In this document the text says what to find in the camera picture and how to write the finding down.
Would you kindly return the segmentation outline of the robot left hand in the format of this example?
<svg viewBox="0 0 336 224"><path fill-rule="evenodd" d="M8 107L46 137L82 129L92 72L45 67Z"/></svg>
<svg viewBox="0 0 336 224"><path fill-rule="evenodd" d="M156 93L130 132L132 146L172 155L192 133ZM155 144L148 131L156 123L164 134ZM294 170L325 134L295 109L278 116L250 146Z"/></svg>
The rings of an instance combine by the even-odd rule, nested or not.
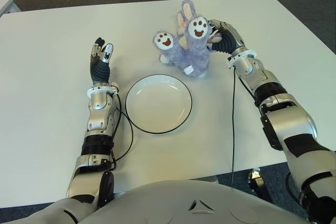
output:
<svg viewBox="0 0 336 224"><path fill-rule="evenodd" d="M90 56L90 75L93 84L98 82L108 83L110 77L109 62L112 57L113 44L98 37L94 42Z"/></svg>

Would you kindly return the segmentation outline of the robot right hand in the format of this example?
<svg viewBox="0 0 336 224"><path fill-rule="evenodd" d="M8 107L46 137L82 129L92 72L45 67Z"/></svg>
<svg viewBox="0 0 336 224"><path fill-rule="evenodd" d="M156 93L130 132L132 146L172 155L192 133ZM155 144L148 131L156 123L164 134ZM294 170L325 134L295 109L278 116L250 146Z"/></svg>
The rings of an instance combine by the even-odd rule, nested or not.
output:
<svg viewBox="0 0 336 224"><path fill-rule="evenodd" d="M216 19L208 22L212 28L206 44L208 49L232 54L245 45L241 35L231 24Z"/></svg>

